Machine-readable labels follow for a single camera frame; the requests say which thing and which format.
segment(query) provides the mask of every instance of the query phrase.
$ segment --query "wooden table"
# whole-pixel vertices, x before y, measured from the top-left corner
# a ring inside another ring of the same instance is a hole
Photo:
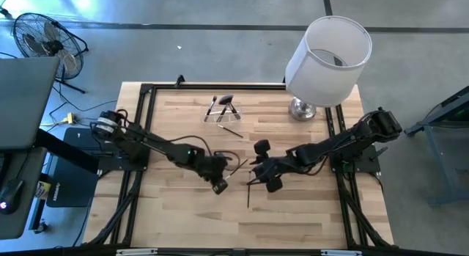
[[[117,108],[127,109],[129,120],[133,120],[135,115],[140,85],[138,82],[122,84]],[[239,123],[225,126],[242,134],[244,139],[202,122],[201,112],[212,96],[220,98],[226,94],[234,95],[234,102],[241,107],[243,118]],[[291,147],[328,138],[325,110],[318,108],[317,115],[310,122],[298,122],[288,114],[291,99],[286,91],[158,90],[151,131],[165,139],[196,134],[204,137],[212,150],[235,151],[242,161],[246,158],[253,161],[256,156],[254,143],[269,139],[272,147],[269,154],[284,156],[285,150]],[[356,86],[342,106],[345,122],[350,127],[363,115]],[[181,142],[204,147],[197,139]],[[228,179],[228,189],[218,196],[196,173],[177,168],[160,153],[152,152],[142,180],[132,246],[346,247],[337,183],[328,164],[315,177],[283,175],[284,187],[276,193],[268,193],[264,185],[252,186],[248,208],[245,183],[252,168],[247,164],[242,167]],[[122,172],[111,172],[99,181],[84,241],[93,239],[113,214],[121,180]],[[378,182],[367,174],[358,174],[357,181],[363,212],[381,236],[392,244]],[[354,216],[351,216],[351,221],[358,241]],[[126,215],[120,237],[123,236],[125,222]]]

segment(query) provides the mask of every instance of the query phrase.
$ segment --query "lamp base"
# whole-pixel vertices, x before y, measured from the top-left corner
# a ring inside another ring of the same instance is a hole
[[[290,116],[298,121],[308,121],[316,114],[316,106],[304,103],[298,98],[293,98],[288,108]]]

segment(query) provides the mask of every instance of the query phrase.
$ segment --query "gray floor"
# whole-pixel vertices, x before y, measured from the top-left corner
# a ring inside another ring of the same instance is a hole
[[[469,0],[331,0],[333,11],[364,26],[468,27]],[[32,11],[56,19],[119,23],[307,25],[323,16],[322,0],[7,0],[16,16]],[[89,93],[64,94],[82,109],[117,99],[122,81],[279,82],[302,32],[74,29],[90,48],[81,74],[70,83]],[[391,110],[403,127],[468,85],[469,35],[373,34],[373,54],[358,80],[365,111]],[[0,26],[0,51],[19,55],[10,28]],[[46,112],[60,104],[51,95]],[[108,104],[80,113],[96,117]],[[52,131],[62,137],[65,127]],[[385,201],[396,245],[469,254],[469,202],[430,208],[427,197],[443,182],[425,136],[401,136],[380,157]],[[0,251],[70,246],[84,209],[47,208],[51,231],[25,232],[1,241]]]

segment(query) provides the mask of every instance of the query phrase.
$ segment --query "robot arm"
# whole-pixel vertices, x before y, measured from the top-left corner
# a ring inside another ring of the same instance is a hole
[[[102,112],[92,126],[92,134],[98,139],[114,143],[128,155],[129,161],[140,158],[144,154],[144,148],[150,148],[164,154],[176,166],[196,172],[210,182],[216,194],[220,194],[228,186],[223,179],[227,162],[222,154],[206,156],[205,150],[200,147],[172,143],[174,140],[166,140],[145,131],[119,112]]]
[[[281,175],[288,172],[308,174],[311,169],[331,153],[339,154],[346,162],[360,158],[365,148],[374,142],[389,142],[402,132],[400,124],[389,111],[379,108],[365,114],[353,127],[319,143],[308,143],[287,150],[284,157],[269,157],[268,140],[254,145],[258,164],[253,171],[256,180],[265,183],[267,190],[274,192],[282,187]]]

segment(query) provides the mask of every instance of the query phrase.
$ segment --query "white lampshade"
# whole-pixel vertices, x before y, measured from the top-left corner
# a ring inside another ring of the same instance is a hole
[[[287,65],[287,90],[313,106],[337,106],[352,92],[371,53],[372,39],[360,24],[339,16],[320,18],[309,25]],[[343,65],[326,62],[321,54]]]

